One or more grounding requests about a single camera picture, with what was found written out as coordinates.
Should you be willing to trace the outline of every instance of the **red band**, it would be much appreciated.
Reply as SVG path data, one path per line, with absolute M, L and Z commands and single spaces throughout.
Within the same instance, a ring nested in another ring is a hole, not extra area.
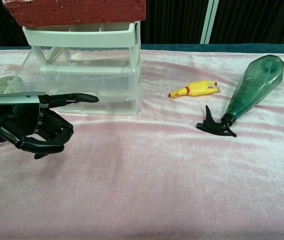
M 187 90 L 187 94 L 186 94 L 186 95 L 188 95 L 189 92 L 190 92 L 190 88 L 189 88 L 188 86 L 186 86 L 185 88 L 186 88 L 186 90 Z

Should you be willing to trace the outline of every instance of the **trigger sprayer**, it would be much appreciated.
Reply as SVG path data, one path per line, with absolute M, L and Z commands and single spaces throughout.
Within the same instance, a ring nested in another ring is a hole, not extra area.
M 221 122 L 213 120 L 206 106 L 206 119 L 196 127 L 210 134 L 236 137 L 230 127 L 282 82 L 283 73 L 284 62 L 278 56 L 266 55 L 254 60 L 238 83 Z

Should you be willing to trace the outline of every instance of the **black trigger nozzle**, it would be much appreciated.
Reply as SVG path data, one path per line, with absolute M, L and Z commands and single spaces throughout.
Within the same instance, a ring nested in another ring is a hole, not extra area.
M 208 106 L 205 106 L 206 118 L 203 123 L 198 123 L 196 128 L 213 135 L 218 136 L 232 136 L 236 137 L 236 134 L 229 128 L 234 122 L 235 118 L 232 115 L 225 114 L 221 119 L 221 122 L 215 122 L 212 118 L 211 111 Z

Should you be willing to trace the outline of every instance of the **dark background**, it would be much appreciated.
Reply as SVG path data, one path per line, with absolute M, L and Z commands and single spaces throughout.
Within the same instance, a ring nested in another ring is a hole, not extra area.
M 143 44 L 199 44 L 208 0 L 147 0 Z M 284 0 L 219 0 L 210 44 L 284 44 Z M 28 46 L 0 0 L 0 47 Z

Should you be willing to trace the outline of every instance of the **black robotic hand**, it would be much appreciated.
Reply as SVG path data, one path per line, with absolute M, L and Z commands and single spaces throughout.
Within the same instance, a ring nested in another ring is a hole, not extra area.
M 35 153 L 35 159 L 60 153 L 74 133 L 73 126 L 50 108 L 98 101 L 96 96 L 84 93 L 0 94 L 0 143 L 9 141 L 18 149 Z M 32 134 L 38 134 L 46 141 L 28 137 Z

